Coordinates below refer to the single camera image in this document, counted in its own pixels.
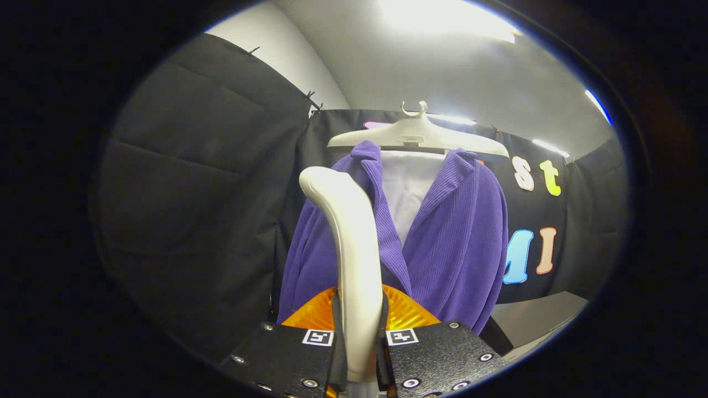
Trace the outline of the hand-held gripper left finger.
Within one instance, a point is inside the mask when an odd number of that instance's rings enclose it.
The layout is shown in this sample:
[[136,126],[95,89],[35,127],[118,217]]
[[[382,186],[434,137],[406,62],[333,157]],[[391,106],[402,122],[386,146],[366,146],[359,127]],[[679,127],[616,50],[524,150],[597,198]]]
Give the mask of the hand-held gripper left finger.
[[265,397],[342,397],[347,365],[338,290],[324,290],[282,323],[261,322],[221,362]]

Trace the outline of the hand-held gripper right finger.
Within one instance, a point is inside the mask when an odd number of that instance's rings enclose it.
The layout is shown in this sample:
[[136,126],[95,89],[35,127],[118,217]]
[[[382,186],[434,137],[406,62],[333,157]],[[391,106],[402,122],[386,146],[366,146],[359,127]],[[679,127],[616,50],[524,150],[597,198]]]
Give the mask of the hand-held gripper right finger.
[[438,320],[402,291],[383,285],[376,347],[381,397],[451,396],[509,365],[464,323]]

